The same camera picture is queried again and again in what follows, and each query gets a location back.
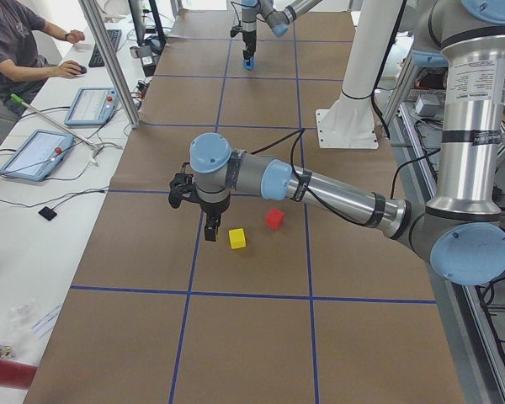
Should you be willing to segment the blue cube block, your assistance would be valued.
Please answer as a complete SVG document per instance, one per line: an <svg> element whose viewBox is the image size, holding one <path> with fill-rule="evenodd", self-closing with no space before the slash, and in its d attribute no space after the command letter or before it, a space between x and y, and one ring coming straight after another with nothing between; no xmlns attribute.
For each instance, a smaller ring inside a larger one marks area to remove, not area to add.
<svg viewBox="0 0 505 404"><path fill-rule="evenodd" d="M243 61L243 67L246 70L252 71L254 68L255 60L253 58Z"/></svg>

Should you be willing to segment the red cube block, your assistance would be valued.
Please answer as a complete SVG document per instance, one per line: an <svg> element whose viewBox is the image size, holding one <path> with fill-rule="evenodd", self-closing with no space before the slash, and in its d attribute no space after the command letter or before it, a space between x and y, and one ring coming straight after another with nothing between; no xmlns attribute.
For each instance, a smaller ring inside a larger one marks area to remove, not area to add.
<svg viewBox="0 0 505 404"><path fill-rule="evenodd" d="M265 223L272 229L279 229L284 223L284 212L278 209L270 209L265 216Z"/></svg>

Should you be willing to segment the yellow cube block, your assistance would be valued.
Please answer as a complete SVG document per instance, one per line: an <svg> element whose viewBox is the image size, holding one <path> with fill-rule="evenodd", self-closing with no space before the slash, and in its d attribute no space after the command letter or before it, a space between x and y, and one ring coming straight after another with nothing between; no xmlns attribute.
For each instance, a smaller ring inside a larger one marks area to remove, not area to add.
<svg viewBox="0 0 505 404"><path fill-rule="evenodd" d="M228 231L229 242L232 250L247 246L247 239L243 228L230 229Z"/></svg>

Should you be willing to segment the black computer monitor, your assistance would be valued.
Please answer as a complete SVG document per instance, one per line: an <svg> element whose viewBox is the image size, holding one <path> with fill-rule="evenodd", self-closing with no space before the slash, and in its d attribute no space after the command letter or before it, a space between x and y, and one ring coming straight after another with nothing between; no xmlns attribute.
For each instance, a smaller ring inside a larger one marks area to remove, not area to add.
<svg viewBox="0 0 505 404"><path fill-rule="evenodd" d="M161 55L167 43L167 37L163 31L156 1L129 0L128 4L136 33L136 44L139 47L148 46L152 53ZM155 30L151 36L146 37L149 17L153 19Z"/></svg>

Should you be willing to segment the brown paper table mat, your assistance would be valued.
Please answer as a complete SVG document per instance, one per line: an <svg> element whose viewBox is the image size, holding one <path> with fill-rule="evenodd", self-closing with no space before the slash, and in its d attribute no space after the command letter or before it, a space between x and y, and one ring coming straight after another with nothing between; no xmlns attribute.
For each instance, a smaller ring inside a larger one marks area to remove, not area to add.
<svg viewBox="0 0 505 404"><path fill-rule="evenodd" d="M391 147L322 149L348 13L258 28L242 67L230 12L178 17L72 280L29 403L461 403L424 264L376 230L234 194L215 242L169 181L199 134L388 194ZM275 230L270 209L284 212ZM247 246L232 250L230 229Z"/></svg>

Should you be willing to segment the green tipped metal rod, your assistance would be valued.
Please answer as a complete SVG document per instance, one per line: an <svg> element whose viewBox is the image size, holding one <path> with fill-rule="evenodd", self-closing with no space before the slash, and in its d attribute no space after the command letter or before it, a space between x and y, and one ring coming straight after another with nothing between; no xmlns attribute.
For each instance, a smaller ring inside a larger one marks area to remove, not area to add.
<svg viewBox="0 0 505 404"><path fill-rule="evenodd" d="M47 114L45 114L44 112L36 109L35 107L31 106L30 104L27 104L22 98L20 98L17 94L13 93L10 95L10 98L16 103L16 104L20 104L21 106L25 107L26 109L32 111L33 113L35 113L36 115L38 115L40 118L42 118L43 120L45 120L46 122L50 123L51 125L55 126L57 129L60 129L60 130L63 130L65 131L66 133L72 135L75 139L77 139L78 141L82 142L83 144L85 144L86 146L88 146L91 150L92 150L92 159L94 159L96 157L96 155L98 154L98 152L100 150L102 150L103 148L105 148L106 146L111 146L113 148L116 148L116 149L119 149L119 150L122 150L123 149L123 146L120 146L116 143L113 143L113 142L102 142L102 143L93 143L92 141L90 141L88 138L84 137L84 136L81 136L79 134L77 134L76 132L74 132L73 130L65 127L63 124L61 124L60 122L52 119L50 116L48 116Z"/></svg>

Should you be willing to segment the small black square pad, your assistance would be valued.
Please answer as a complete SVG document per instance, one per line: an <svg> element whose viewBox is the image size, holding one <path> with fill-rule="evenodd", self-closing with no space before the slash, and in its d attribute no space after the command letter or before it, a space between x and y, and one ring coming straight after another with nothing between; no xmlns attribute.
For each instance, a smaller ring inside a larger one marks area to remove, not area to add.
<svg viewBox="0 0 505 404"><path fill-rule="evenodd" d="M47 221L52 221L57 217L56 211L48 206L44 206L43 208L41 208L38 211L38 214Z"/></svg>

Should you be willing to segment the far teach pendant tablet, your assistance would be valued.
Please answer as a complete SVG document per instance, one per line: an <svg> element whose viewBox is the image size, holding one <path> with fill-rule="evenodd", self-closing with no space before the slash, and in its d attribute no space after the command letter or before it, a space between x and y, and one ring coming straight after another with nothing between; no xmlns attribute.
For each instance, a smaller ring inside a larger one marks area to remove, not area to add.
<svg viewBox="0 0 505 404"><path fill-rule="evenodd" d="M118 101L114 88L80 88L64 124L69 127L102 125L111 119Z"/></svg>

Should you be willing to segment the teach pendant tablet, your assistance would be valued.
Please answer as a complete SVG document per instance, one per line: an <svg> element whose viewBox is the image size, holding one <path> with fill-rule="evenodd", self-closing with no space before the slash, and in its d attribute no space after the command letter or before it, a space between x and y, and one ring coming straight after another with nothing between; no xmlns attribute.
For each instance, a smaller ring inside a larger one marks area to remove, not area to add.
<svg viewBox="0 0 505 404"><path fill-rule="evenodd" d="M102 125L111 119L118 101L114 88L80 88L64 124L69 127Z"/></svg>
<svg viewBox="0 0 505 404"><path fill-rule="evenodd" d="M63 160L73 142L73 135L68 133L36 130L1 167L0 175L42 181Z"/></svg>

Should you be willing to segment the near teach pendant tablet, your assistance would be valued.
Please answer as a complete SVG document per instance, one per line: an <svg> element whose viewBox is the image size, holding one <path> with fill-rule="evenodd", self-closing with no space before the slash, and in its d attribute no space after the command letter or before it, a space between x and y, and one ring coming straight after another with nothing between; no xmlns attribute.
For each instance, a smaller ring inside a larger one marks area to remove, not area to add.
<svg viewBox="0 0 505 404"><path fill-rule="evenodd" d="M68 133L36 130L1 167L0 175L42 181L63 160L73 142L73 135Z"/></svg>

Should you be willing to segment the seated person grey shirt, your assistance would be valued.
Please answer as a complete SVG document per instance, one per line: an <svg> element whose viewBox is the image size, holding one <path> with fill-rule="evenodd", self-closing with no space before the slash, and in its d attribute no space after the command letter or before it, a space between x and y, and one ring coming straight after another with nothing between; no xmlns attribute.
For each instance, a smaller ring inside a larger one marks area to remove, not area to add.
<svg viewBox="0 0 505 404"><path fill-rule="evenodd" d="M16 104L11 94L30 104L49 78L80 76L81 65L75 61L51 65L38 51L35 31L73 45L85 40L83 32L67 32L18 1L0 1L0 99L18 117L25 107Z"/></svg>

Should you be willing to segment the red fire extinguisher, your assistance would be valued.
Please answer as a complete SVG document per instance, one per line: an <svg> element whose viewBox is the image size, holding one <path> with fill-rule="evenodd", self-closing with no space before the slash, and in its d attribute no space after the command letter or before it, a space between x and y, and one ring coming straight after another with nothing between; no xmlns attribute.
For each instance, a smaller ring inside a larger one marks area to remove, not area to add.
<svg viewBox="0 0 505 404"><path fill-rule="evenodd" d="M34 365L0 359L0 387L28 390L37 370Z"/></svg>

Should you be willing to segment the aluminium frame post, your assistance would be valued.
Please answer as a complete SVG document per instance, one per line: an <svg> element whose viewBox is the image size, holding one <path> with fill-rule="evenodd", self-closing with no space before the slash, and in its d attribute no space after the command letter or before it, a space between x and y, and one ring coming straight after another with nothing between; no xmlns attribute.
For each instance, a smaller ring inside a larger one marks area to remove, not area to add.
<svg viewBox="0 0 505 404"><path fill-rule="evenodd" d="M135 129L140 124L140 116L131 97L116 51L111 45L107 29L98 11L97 3L94 0L79 0L79 5L104 59L105 68L117 90L130 126Z"/></svg>

